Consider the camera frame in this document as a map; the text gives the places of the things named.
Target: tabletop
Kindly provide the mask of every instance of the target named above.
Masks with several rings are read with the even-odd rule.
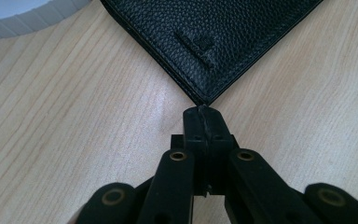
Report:
[[[101,186],[143,183],[192,106],[99,1],[0,39],[0,223],[66,223]],[[322,2],[211,107],[292,188],[358,199],[358,1]],[[194,223],[228,223],[223,201],[196,197]]]

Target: wooden table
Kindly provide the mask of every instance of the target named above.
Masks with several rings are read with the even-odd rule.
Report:
[[[65,223],[99,187],[152,176],[193,106],[99,1],[0,40],[0,223]],[[326,0],[212,104],[293,188],[358,199],[358,1]],[[223,197],[194,223],[228,223]]]

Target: black leather wallet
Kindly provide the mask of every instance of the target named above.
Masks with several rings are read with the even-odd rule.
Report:
[[[322,0],[101,0],[196,103],[209,105]]]

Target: black leather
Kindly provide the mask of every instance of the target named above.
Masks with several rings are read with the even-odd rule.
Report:
[[[322,0],[101,0],[196,105],[209,105]]]

